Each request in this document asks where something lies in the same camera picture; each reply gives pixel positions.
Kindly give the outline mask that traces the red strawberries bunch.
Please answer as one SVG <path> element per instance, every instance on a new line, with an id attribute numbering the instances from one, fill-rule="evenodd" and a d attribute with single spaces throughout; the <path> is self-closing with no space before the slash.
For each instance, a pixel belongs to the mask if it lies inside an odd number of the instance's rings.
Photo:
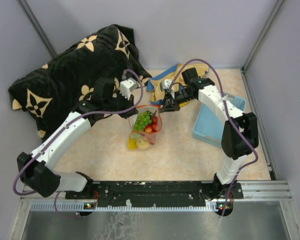
<path id="1" fill-rule="evenodd" d="M 146 133 L 156 133 L 158 129 L 158 117 L 154 116 L 152 122 L 148 124 L 143 131 Z"/>

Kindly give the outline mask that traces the green grapes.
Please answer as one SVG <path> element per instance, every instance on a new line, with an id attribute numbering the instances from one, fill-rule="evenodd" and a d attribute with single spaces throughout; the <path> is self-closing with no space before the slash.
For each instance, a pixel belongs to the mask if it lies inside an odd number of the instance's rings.
<path id="1" fill-rule="evenodd" d="M 151 123 L 152 113 L 149 110 L 141 112 L 137 115 L 137 118 L 133 125 L 133 130 L 136 132 L 142 132 L 146 128 L 146 126 L 148 126 Z"/>

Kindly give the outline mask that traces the clear zip top bag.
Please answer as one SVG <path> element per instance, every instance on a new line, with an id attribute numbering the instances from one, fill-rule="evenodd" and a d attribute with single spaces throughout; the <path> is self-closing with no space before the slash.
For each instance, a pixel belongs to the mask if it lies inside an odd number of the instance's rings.
<path id="1" fill-rule="evenodd" d="M 146 150 L 154 146 L 162 132 L 163 121 L 159 105 L 146 104 L 136 107 L 137 114 L 128 118 L 130 135 L 129 150 Z"/>

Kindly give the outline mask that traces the light blue plastic basket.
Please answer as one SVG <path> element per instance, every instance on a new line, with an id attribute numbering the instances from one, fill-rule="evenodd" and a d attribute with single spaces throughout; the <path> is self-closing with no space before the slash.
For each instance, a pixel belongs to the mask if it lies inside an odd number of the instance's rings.
<path id="1" fill-rule="evenodd" d="M 206 106 L 202 105 L 195 121 L 192 137 L 196 140 L 221 148 L 224 125 Z"/>

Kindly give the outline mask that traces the yellow pear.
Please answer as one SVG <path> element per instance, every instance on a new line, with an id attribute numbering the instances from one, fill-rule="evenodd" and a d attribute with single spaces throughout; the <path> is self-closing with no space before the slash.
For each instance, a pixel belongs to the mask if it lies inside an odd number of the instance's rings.
<path id="1" fill-rule="evenodd" d="M 148 141 L 139 139 L 136 141 L 136 146 L 140 150 L 146 150 L 146 149 L 150 148 L 152 145 Z"/>

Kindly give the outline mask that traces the yellow banana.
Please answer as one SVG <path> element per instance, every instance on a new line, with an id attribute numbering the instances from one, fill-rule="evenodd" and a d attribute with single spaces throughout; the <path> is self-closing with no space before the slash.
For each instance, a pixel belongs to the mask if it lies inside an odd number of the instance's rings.
<path id="1" fill-rule="evenodd" d="M 136 142 L 136 140 L 134 139 L 134 138 L 129 138 L 128 139 L 128 142 L 127 142 L 127 148 L 129 149 L 129 150 L 136 150 L 137 148 L 138 148 L 138 146 L 137 146 L 137 142 Z"/>

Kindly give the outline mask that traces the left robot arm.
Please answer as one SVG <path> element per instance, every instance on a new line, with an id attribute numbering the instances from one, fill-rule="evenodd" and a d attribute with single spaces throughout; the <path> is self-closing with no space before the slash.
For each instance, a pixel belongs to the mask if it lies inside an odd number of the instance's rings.
<path id="1" fill-rule="evenodd" d="M 96 82 L 90 100 L 81 100 L 68 114 L 59 128 L 39 147 L 17 157 L 19 179 L 34 192 L 47 198 L 55 192 L 77 192 L 87 199 L 93 195 L 94 186 L 83 173 L 57 172 L 55 167 L 68 148 L 104 115 L 118 114 L 128 118 L 137 114 L 132 91 L 138 86 L 133 78 L 119 84 L 113 96 L 114 83 L 109 78 Z"/>

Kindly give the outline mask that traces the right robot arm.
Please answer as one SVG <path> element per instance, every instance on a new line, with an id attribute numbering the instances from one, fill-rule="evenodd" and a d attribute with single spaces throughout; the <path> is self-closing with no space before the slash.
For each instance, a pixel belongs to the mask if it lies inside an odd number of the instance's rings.
<path id="1" fill-rule="evenodd" d="M 164 91 L 160 112 L 179 111 L 181 104 L 197 99 L 223 124 L 221 148 L 225 159 L 214 175 L 212 184 L 201 195 L 209 201 L 229 197 L 243 162 L 256 152 L 259 145 L 257 117 L 252 112 L 245 113 L 234 106 L 210 78 L 198 76 L 194 67 L 185 70 L 182 76 L 186 86 L 178 91 L 174 91 L 174 83 L 170 79 L 160 83 Z"/>

